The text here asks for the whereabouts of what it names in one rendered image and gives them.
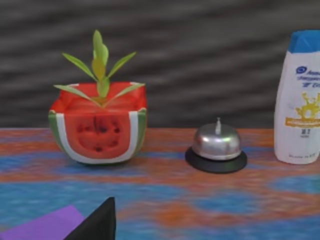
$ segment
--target watermelon slice design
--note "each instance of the watermelon slice design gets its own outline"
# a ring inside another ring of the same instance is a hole
[[[136,84],[110,84],[107,100]],[[93,83],[73,84],[89,97],[97,96]],[[106,109],[84,98],[61,91],[50,108],[49,126],[62,151],[84,164],[114,164],[127,161],[141,149],[147,128],[144,87],[139,87],[110,103]]]

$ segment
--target green leaf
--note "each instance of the green leaf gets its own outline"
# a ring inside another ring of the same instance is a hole
[[[96,84],[96,90],[100,98],[105,98],[109,92],[110,81],[109,78],[104,77],[101,81]]]
[[[101,81],[106,74],[105,65],[99,58],[93,59],[92,70],[99,81]]]
[[[128,62],[134,55],[136,55],[136,52],[130,53],[129,55],[121,58],[119,61],[115,63],[113,68],[111,69],[108,78],[110,78],[113,74],[115,74],[116,71],[119,70],[126,62]]]
[[[109,58],[109,50],[106,45],[103,45],[102,50],[103,50],[102,61],[103,61],[104,66],[106,66],[107,62],[108,62],[108,58]],[[96,57],[97,57],[96,51],[93,50],[93,58],[95,59]]]
[[[97,79],[95,78],[95,76],[92,74],[92,72],[90,71],[90,69],[78,58],[71,56],[67,53],[63,53],[62,54],[66,59],[68,59],[70,62],[72,62],[74,65],[76,65],[78,68],[80,68],[82,71],[84,71],[86,74],[88,74],[91,78],[93,78],[95,81],[97,81]]]
[[[122,95],[125,95],[137,88],[140,88],[142,86],[144,86],[145,84],[144,83],[135,83],[134,85],[131,85],[131,86],[128,86],[126,87],[125,89],[123,89],[122,91],[120,91],[117,95],[115,95],[113,98],[111,98],[107,103],[105,103],[103,105],[103,107],[106,107],[111,101],[115,100],[116,98],[122,96]]]
[[[96,58],[100,59],[103,62],[104,44],[102,41],[102,36],[98,30],[95,30],[93,34],[93,50],[96,54]]]
[[[93,101],[90,97],[88,97],[86,94],[84,94],[82,91],[72,87],[72,86],[68,86],[68,85],[53,85],[55,88],[78,95],[84,99],[87,99],[93,103],[95,103],[96,105],[98,105],[100,107],[100,104]]]

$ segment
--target shampoo bottle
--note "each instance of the shampoo bottle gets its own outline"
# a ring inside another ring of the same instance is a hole
[[[310,164],[320,152],[320,30],[294,32],[278,87],[274,152],[289,164]]]

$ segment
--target gray background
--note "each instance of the gray background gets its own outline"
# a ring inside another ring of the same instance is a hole
[[[0,0],[0,127],[47,127],[54,84],[91,81],[99,29],[113,81],[147,84],[150,127],[215,121],[272,128],[292,32],[320,28],[319,0]]]

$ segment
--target purple object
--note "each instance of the purple object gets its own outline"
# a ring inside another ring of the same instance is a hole
[[[1,240],[62,240],[85,218],[70,205],[0,233]]]

